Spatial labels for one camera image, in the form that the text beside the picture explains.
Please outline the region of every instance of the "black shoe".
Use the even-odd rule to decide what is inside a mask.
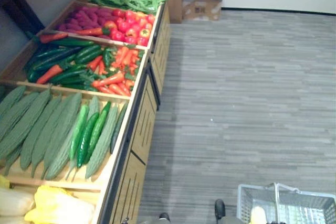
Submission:
[[[163,212],[162,214],[160,214],[159,219],[166,219],[166,220],[170,221],[169,215],[166,212]]]
[[[218,199],[215,202],[215,216],[216,220],[220,220],[225,216],[225,205],[221,199]]]

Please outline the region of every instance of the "cardboard box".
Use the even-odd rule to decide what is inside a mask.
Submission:
[[[219,20],[222,0],[183,0],[183,19]]]
[[[182,22],[182,0],[168,0],[170,23]]]

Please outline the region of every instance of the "red tomato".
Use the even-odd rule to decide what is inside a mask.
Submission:
[[[112,31],[111,35],[112,35],[111,38],[113,40],[125,41],[125,35],[122,32],[120,32],[120,31],[115,31],[115,32]]]
[[[127,23],[127,22],[120,22],[118,24],[118,29],[119,31],[121,31],[122,33],[125,33],[128,29],[130,29],[131,25],[130,23]]]
[[[137,38],[138,37],[138,33],[133,28],[130,28],[130,29],[128,29],[126,31],[125,36],[127,36],[127,37],[132,36],[134,38]]]
[[[139,21],[138,21],[138,24],[141,28],[144,28],[147,23],[148,23],[148,21],[145,18],[140,18]]]
[[[148,29],[149,31],[151,31],[153,29],[153,26],[151,23],[147,23],[145,26],[144,26],[145,29]]]
[[[147,44],[148,44],[148,39],[143,38],[143,37],[138,38],[138,45],[146,47]]]
[[[121,9],[114,9],[112,11],[112,15],[123,18],[123,17],[125,17],[125,12]]]
[[[109,21],[106,21],[104,23],[104,27],[109,28],[109,29],[113,29],[113,28],[117,28],[117,25],[116,25],[115,22],[109,20]]]
[[[133,11],[131,11],[131,10],[127,10],[127,11],[125,12],[125,18],[126,18],[126,19],[128,19],[128,18],[133,18],[133,19],[135,19],[135,13],[134,13]]]
[[[137,21],[134,18],[127,18],[126,19],[127,23],[130,23],[131,25],[135,24]]]
[[[145,39],[149,39],[149,36],[151,35],[151,31],[149,31],[148,29],[142,29],[139,32],[139,36]]]
[[[155,21],[155,16],[153,14],[147,15],[147,21],[153,25]]]
[[[140,30],[141,30],[141,27],[140,27],[137,23],[133,24],[132,28],[136,31],[137,34],[138,34],[138,33],[140,32]]]
[[[125,37],[125,42],[129,44],[137,44],[138,39],[132,36]]]

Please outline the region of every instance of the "white basket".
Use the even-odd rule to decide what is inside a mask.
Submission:
[[[300,191],[283,184],[239,185],[237,218],[250,222],[251,210],[261,206],[267,222],[286,224],[336,224],[336,197]]]

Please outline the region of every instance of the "gray carpet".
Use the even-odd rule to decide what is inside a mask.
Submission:
[[[224,11],[172,25],[139,220],[213,224],[239,184],[335,194],[336,18]]]

